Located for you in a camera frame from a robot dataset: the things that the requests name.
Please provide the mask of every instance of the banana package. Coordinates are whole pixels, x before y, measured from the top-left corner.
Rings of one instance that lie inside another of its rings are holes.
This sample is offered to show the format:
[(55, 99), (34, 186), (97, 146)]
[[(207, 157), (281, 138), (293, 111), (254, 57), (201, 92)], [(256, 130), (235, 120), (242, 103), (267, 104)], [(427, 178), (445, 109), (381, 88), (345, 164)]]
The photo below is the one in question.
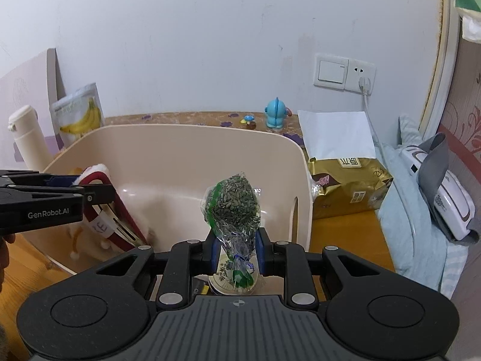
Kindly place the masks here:
[(65, 147), (105, 125), (95, 83), (53, 103), (51, 114), (55, 133), (60, 136)]

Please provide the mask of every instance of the white water bottle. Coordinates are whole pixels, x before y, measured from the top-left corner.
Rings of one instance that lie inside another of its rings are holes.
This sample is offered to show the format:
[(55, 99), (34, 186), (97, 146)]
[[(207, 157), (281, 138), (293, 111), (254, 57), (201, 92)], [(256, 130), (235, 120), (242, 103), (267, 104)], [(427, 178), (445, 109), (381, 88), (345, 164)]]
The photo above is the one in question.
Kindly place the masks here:
[(49, 152), (38, 115), (32, 106), (23, 106), (8, 118), (8, 129), (28, 169), (42, 172), (54, 157)]

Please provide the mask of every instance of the wooden desk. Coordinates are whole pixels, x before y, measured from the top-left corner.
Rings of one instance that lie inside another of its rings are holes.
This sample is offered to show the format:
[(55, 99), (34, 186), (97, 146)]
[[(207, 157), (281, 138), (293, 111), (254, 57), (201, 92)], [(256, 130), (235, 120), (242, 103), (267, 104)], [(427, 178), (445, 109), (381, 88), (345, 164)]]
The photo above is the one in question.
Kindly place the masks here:
[[(7, 330), (10, 350), (20, 361), (29, 358), (16, 329), (16, 314), (32, 292), (43, 289), (69, 276), (38, 252), (21, 235), (10, 248), (10, 266), (5, 271), (0, 293), (0, 322)], [(314, 220), (311, 251), (336, 245), (360, 257), (394, 271), (393, 262), (374, 212), (356, 213)], [(319, 296), (322, 290), (317, 283)]]

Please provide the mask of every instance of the blue toy figure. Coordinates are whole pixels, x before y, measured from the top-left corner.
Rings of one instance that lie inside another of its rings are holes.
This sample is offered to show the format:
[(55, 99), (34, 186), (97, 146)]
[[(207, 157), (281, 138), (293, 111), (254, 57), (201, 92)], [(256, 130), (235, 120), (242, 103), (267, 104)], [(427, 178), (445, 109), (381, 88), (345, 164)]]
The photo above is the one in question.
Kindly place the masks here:
[(266, 120), (265, 124), (268, 128), (282, 129), (284, 118), (291, 116), (293, 113), (286, 107), (284, 102), (280, 101), (278, 97), (271, 100), (265, 108)]

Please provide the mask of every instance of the light switch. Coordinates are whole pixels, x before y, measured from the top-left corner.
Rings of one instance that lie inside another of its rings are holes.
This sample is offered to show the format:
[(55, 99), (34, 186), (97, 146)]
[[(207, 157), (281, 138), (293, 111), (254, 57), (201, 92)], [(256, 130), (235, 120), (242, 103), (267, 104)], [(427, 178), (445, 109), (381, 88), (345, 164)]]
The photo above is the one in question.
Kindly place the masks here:
[(344, 89), (349, 60), (329, 54), (316, 54), (314, 85)]
[(322, 61), (319, 64), (319, 75), (317, 78), (322, 81), (342, 84), (346, 66), (337, 62)]

